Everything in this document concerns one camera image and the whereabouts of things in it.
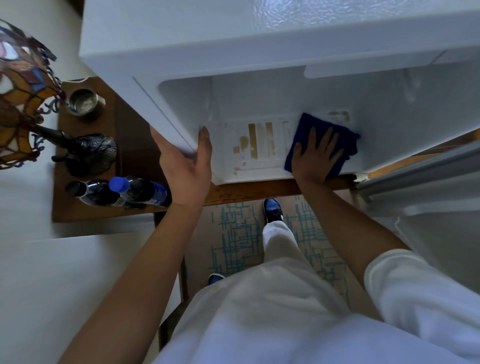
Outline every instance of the patterned rug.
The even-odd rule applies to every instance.
[[[338,194],[352,203],[349,191]],[[303,196],[281,197],[284,221],[315,272],[328,281],[354,312],[380,319],[365,290],[324,234]],[[205,287],[211,273],[230,276],[263,261],[263,201],[204,207],[185,254],[190,297]]]

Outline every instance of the hand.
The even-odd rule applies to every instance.
[[[198,133],[196,160],[185,157],[152,126],[150,132],[161,152],[160,166],[172,192],[172,203],[201,209],[212,180],[212,143],[207,128]]]
[[[335,149],[336,141],[338,140],[338,133],[336,133],[330,141],[332,132],[332,128],[328,129],[320,141],[318,148],[315,148],[317,132],[315,128],[312,128],[310,130],[310,136],[308,137],[307,149],[303,154],[301,153],[301,144],[295,144],[292,157],[292,173],[300,188],[302,185],[309,182],[315,184],[322,184],[325,182],[325,178],[333,165],[343,154],[344,149],[340,149],[333,157],[331,157],[332,152]]]

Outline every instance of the blue microfiber towel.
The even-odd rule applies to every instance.
[[[345,161],[350,159],[350,156],[357,153],[357,139],[360,138],[360,135],[354,133],[349,128],[345,126],[335,125],[328,121],[323,121],[313,117],[312,115],[303,113],[297,131],[295,132],[295,136],[293,137],[293,143],[290,148],[290,151],[287,155],[287,160],[285,161],[285,170],[292,172],[292,156],[293,156],[293,147],[296,143],[301,143],[301,152],[305,152],[307,149],[308,144],[308,136],[310,135],[310,130],[312,127],[315,127],[317,130],[317,143],[320,143],[320,140],[327,132],[328,128],[333,128],[332,136],[335,133],[338,133],[338,141],[336,143],[335,149],[332,153],[332,156],[340,149],[345,149],[345,152],[342,154],[340,159],[335,163],[332,167],[332,170],[327,176],[327,179],[338,176],[340,171],[342,170],[343,164]]]

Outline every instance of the sneaker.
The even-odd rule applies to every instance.
[[[217,283],[219,280],[224,279],[225,276],[222,276],[219,273],[212,273],[208,276],[208,286],[211,286],[214,283]]]
[[[283,221],[282,208],[274,198],[266,198],[264,200],[264,214],[267,224],[272,221]]]

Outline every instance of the wooden table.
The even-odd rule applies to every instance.
[[[104,113],[94,122],[85,123],[70,115],[65,107],[61,107],[58,129],[73,136],[90,133],[110,135],[115,138],[119,149],[116,162],[110,170],[99,176],[92,176],[83,180],[92,178],[110,180],[114,176],[133,175],[167,184],[158,163],[160,151],[151,138],[149,124],[99,77],[91,77],[82,82],[64,82],[62,84],[62,88],[67,95],[83,87],[91,88],[106,100]],[[64,150],[57,150],[57,154],[64,153]],[[327,185],[333,190],[345,190],[355,187],[355,178],[354,174],[341,175],[329,180]],[[66,184],[74,180],[76,178],[68,174],[63,164],[57,163],[55,165],[53,222],[95,220],[165,210],[165,208],[154,206],[146,206],[143,209],[89,206],[65,192]],[[294,179],[231,183],[219,186],[212,184],[205,206],[296,194],[301,194],[301,192]]]

